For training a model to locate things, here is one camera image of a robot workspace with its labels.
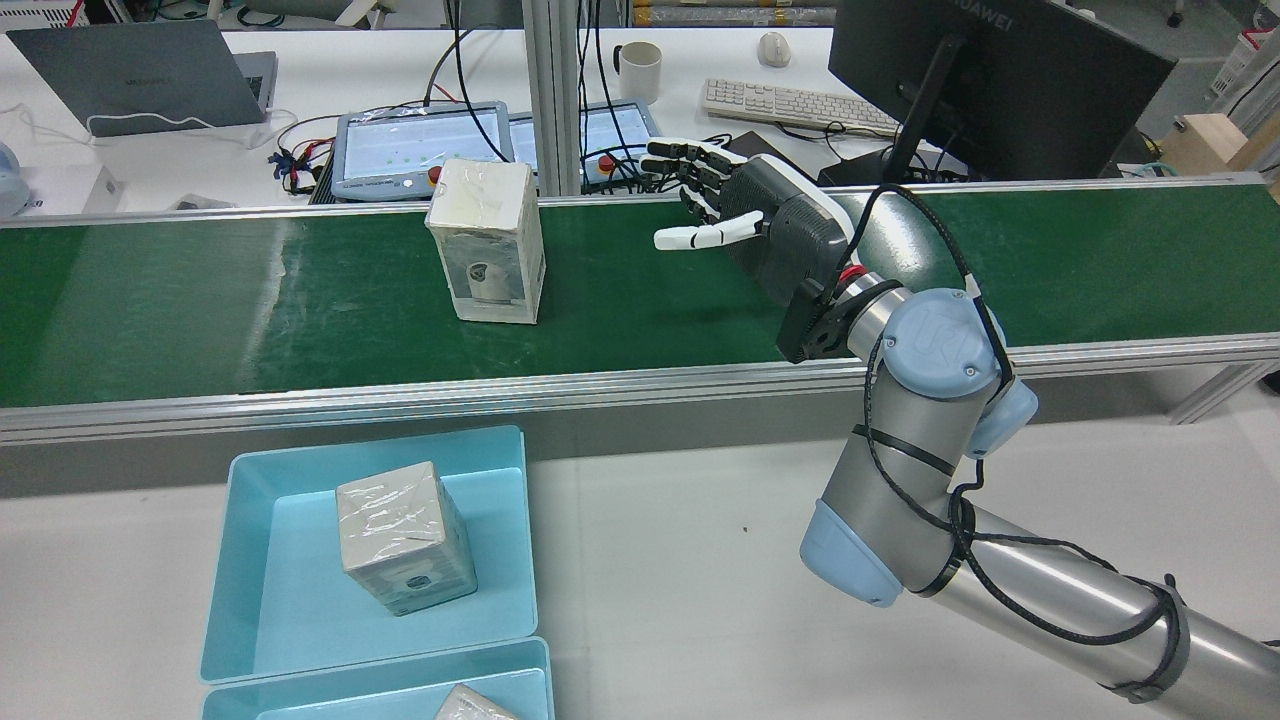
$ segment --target light blue plastic bin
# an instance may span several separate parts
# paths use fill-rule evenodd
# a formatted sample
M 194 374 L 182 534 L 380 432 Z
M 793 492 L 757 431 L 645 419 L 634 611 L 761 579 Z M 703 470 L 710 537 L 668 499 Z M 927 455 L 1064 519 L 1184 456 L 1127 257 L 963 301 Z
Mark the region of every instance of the light blue plastic bin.
M 205 697 L 204 720 L 431 720 L 454 683 L 521 720 L 554 720 L 541 638 L 238 683 Z
M 342 570 L 333 489 L 425 460 L 467 525 L 479 589 L 394 618 Z M 204 682 L 494 643 L 536 628 L 518 428 L 253 452 L 232 462 Z

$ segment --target laptop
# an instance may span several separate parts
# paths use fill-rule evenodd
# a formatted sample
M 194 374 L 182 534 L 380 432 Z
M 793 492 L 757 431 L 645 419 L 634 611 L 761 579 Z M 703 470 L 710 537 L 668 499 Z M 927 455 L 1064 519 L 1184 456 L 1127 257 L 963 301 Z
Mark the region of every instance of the laptop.
M 275 90 L 275 53 L 232 55 L 212 20 L 123 23 L 6 33 L 96 137 L 261 123 Z

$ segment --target mug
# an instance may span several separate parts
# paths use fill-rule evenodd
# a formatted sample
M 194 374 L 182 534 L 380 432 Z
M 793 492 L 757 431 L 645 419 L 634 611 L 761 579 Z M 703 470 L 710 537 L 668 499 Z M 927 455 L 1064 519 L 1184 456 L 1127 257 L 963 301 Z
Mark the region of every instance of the mug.
M 613 47 L 613 72 L 618 73 L 622 97 L 658 101 L 662 50 L 653 42 L 627 42 Z
M 511 287 L 507 284 L 507 270 L 492 263 L 471 263 L 467 265 L 467 286 L 471 297 L 480 302 L 511 302 Z

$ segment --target white keyboard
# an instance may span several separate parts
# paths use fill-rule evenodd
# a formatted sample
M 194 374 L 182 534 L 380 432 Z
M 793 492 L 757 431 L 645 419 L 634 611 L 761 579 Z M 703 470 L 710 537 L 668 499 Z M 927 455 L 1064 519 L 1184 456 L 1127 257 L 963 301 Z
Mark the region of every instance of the white keyboard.
M 845 129 L 863 128 L 893 135 L 899 126 L 897 120 L 879 108 L 852 95 L 732 79 L 708 79 L 703 86 L 703 108 L 722 118 L 814 129 L 827 129 L 831 123 L 841 123 Z

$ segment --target white desk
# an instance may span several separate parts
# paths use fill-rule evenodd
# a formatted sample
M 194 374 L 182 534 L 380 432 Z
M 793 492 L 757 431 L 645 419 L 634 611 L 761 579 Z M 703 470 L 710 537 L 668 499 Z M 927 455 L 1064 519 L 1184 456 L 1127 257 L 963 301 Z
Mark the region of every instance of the white desk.
M 1251 389 L 1231 413 L 1170 427 L 1158 411 L 1115 415 L 1152 391 L 1120 380 L 1050 388 L 1042 400 L 1059 421 L 996 454 L 974 501 L 1124 571 L 1172 571 L 1197 610 L 1280 635 L 1280 401 Z M 538 632 L 557 717 L 1158 717 L 936 603 L 873 609 L 804 569 L 800 537 L 859 397 L 494 419 L 529 442 Z M 1112 416 L 1097 419 L 1091 397 Z M 403 430 L 151 443 L 155 461 L 138 473 L 218 483 L 244 443 L 380 432 Z M 763 439 L 780 432 L 788 442 Z M 689 450 L 699 443 L 709 448 Z M 0 717 L 197 717 L 223 502 L 219 484 L 0 501 Z
M 822 142 L 787 138 L 758 123 L 708 117 L 698 105 L 708 77 L 759 81 L 819 91 L 846 91 L 826 69 L 831 31 L 824 28 L 783 29 L 794 50 L 787 68 L 767 68 L 755 59 L 760 29 L 614 29 L 604 31 L 603 56 L 611 92 L 618 95 L 617 77 L 609 67 L 616 42 L 649 40 L 663 49 L 663 90 L 653 105 L 659 128 L 668 136 L 701 138 L 718 132 L 740 135 L 756 131 L 812 173 L 835 161 Z M 448 31 L 296 31 L 228 32 L 234 53 L 274 50 L 280 58 L 275 106 L 300 118 L 356 111 L 421 97 L 426 76 L 440 53 L 452 42 Z M 476 31 L 463 46 L 467 90 L 472 100 L 503 100 L 511 111 L 530 109 L 527 63 L 522 31 Z M 594 46 L 589 53 L 590 101 L 604 99 L 595 69 Z M 440 83 L 457 91 L 452 64 Z M 0 40 L 0 108 L 18 101 L 31 108 L 37 124 L 86 138 L 84 128 L 31 69 L 8 38 Z M 273 119 L 284 127 L 283 115 Z M 316 122 L 287 138 L 289 143 L 332 135 L 334 120 Z M 274 143 L 247 150 L 246 128 L 184 131 L 122 138 L 102 138 L 88 147 L 69 140 L 32 132 L 18 113 L 0 115 L 0 141 L 9 145 L 24 165 L 101 163 L 125 191 L 120 211 L 163 210 L 184 193 L 224 200 L 243 208 L 301 205 L 271 177 L 266 158 Z M 840 141 L 846 156 L 869 151 L 868 141 Z

